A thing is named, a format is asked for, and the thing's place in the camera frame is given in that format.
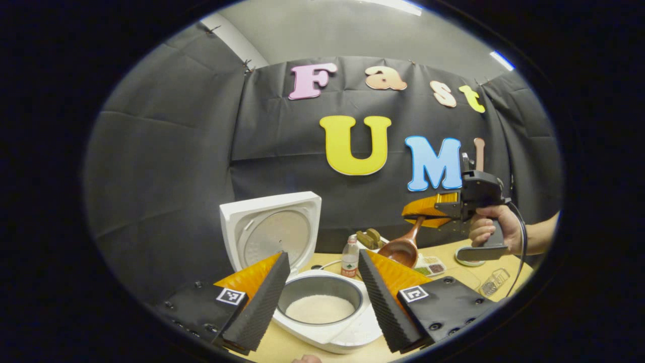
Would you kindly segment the wooden spoon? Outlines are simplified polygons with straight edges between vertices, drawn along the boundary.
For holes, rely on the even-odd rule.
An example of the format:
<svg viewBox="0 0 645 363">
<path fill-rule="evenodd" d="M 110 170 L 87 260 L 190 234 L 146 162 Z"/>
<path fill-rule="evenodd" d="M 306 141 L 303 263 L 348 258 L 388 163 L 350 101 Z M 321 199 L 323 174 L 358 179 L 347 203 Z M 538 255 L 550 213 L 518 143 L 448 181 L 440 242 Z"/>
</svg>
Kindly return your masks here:
<svg viewBox="0 0 645 363">
<path fill-rule="evenodd" d="M 389 258 L 403 266 L 413 268 L 418 260 L 417 234 L 422 227 L 426 216 L 418 216 L 410 231 L 402 237 L 398 237 L 385 244 L 379 251 L 378 255 Z"/>
</svg>

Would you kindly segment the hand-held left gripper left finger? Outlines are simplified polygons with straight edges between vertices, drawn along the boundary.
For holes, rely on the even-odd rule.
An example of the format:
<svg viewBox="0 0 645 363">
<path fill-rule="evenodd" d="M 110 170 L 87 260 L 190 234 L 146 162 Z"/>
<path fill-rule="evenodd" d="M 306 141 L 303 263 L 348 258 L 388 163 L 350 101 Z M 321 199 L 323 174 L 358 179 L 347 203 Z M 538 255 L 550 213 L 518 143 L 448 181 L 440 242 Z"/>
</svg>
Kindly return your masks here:
<svg viewBox="0 0 645 363">
<path fill-rule="evenodd" d="M 220 350 L 256 351 L 290 275 L 279 251 L 215 283 L 194 282 L 154 306 L 164 320 Z"/>
</svg>

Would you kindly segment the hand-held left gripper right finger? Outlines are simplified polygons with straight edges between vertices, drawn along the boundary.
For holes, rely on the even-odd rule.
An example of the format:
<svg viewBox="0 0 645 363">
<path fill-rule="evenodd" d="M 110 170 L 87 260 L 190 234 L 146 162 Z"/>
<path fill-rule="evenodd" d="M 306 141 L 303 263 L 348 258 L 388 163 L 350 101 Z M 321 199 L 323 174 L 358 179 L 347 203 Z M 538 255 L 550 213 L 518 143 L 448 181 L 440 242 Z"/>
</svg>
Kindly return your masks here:
<svg viewBox="0 0 645 363">
<path fill-rule="evenodd" d="M 453 276 L 432 280 L 370 250 L 360 251 L 358 267 L 393 353 L 436 344 L 498 307 Z"/>
</svg>

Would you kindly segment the white rice cooker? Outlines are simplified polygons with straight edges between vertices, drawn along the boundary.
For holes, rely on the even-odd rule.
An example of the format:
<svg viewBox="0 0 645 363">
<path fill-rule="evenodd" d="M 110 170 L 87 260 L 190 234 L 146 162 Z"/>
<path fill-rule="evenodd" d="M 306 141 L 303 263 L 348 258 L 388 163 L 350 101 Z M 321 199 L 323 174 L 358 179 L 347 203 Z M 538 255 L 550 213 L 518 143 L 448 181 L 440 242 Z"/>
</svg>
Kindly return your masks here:
<svg viewBox="0 0 645 363">
<path fill-rule="evenodd" d="M 306 269 L 313 257 L 321 197 L 297 192 L 220 206 L 224 245 L 240 271 L 280 252 L 289 275 L 273 320 L 288 333 L 336 354 L 353 353 L 382 331 L 365 284 L 324 269 Z"/>
</svg>

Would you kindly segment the clear water bottle red label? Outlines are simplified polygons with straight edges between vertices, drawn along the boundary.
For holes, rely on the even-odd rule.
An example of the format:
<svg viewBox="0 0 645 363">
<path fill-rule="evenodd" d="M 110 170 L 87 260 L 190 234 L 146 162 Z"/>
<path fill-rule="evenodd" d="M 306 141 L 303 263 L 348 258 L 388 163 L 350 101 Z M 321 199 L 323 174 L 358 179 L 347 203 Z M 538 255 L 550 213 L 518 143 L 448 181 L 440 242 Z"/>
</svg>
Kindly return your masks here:
<svg viewBox="0 0 645 363">
<path fill-rule="evenodd" d="M 356 235 L 348 237 L 341 257 L 341 275 L 354 278 L 358 271 L 359 253 L 358 239 Z"/>
</svg>

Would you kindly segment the white divided grain dish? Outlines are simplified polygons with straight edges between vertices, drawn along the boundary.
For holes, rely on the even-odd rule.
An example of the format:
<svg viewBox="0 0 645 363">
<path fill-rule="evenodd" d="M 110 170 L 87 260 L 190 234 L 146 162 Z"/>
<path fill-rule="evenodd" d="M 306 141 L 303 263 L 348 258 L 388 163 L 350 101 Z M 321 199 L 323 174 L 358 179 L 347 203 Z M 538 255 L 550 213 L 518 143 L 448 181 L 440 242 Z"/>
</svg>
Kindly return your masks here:
<svg viewBox="0 0 645 363">
<path fill-rule="evenodd" d="M 440 258 L 426 257 L 422 254 L 418 255 L 417 262 L 413 269 L 417 271 L 417 273 L 421 273 L 426 277 L 443 274 L 447 270 L 445 264 Z"/>
</svg>

